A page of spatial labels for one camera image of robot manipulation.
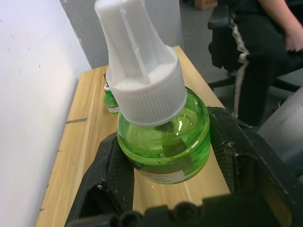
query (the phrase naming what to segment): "wooden table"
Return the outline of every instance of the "wooden table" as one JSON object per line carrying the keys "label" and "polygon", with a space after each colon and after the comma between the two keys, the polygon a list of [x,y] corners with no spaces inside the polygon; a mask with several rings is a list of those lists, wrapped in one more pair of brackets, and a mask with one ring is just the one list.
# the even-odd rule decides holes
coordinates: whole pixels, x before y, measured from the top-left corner
{"label": "wooden table", "polygon": [[[181,48],[175,47],[175,50],[186,86],[195,91],[206,106],[223,107]],[[36,227],[64,226],[81,179],[94,160],[99,143],[116,131],[117,115],[110,115],[103,104],[103,74],[106,70],[107,66],[104,66],[82,73]],[[181,201],[201,204],[204,197],[227,193],[228,187],[212,149],[202,171],[183,183],[156,184],[135,171],[134,210],[140,212],[162,204],[172,208]]]}

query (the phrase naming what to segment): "bottle label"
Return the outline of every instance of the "bottle label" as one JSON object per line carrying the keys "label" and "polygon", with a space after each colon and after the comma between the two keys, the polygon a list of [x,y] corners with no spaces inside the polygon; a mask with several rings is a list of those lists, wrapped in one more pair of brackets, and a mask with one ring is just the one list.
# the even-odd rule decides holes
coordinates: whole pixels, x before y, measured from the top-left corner
{"label": "bottle label", "polygon": [[142,175],[156,183],[177,183],[185,180],[183,170],[170,174],[151,174],[142,170],[138,170]]}
{"label": "bottle label", "polygon": [[115,113],[118,113],[120,111],[120,107],[115,107],[115,108],[108,108],[108,111],[111,113],[111,114],[115,114]]}

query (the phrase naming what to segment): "white plastic cap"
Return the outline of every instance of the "white plastic cap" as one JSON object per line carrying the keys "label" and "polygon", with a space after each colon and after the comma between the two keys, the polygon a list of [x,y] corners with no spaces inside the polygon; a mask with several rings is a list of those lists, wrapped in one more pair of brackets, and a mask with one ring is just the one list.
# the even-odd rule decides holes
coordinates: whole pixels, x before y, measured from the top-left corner
{"label": "white plastic cap", "polygon": [[169,122],[187,93],[176,52],[162,42],[143,0],[97,0],[107,41],[106,79],[122,114],[139,126]]}

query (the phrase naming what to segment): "concrete floor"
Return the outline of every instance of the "concrete floor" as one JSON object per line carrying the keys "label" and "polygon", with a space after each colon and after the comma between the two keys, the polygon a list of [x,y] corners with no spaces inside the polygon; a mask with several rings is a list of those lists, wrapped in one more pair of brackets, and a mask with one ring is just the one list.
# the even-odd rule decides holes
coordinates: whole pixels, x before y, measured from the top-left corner
{"label": "concrete floor", "polygon": [[[212,65],[211,55],[208,51],[208,45],[212,40],[212,31],[207,29],[207,21],[212,9],[198,10],[181,3],[180,10],[185,54],[207,83],[226,78],[225,70]],[[303,70],[298,70],[282,77],[288,82],[303,86]],[[233,90],[234,86],[216,88],[214,90],[223,105],[230,111],[233,109]],[[254,127],[254,129],[257,130],[277,109],[278,103],[291,94],[291,92],[271,87],[262,123],[258,127]]]}

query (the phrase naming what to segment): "black pants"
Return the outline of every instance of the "black pants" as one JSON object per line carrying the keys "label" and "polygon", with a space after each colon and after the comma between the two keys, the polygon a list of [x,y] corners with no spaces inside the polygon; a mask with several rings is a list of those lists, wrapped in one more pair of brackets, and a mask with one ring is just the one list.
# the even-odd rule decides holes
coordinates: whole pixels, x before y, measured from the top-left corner
{"label": "black pants", "polygon": [[[293,9],[293,13],[303,24],[303,6]],[[257,125],[268,88],[277,76],[303,68],[303,52],[287,52],[283,30],[265,14],[237,14],[230,27],[237,42],[233,61],[241,63],[236,77],[235,113],[243,122]]]}

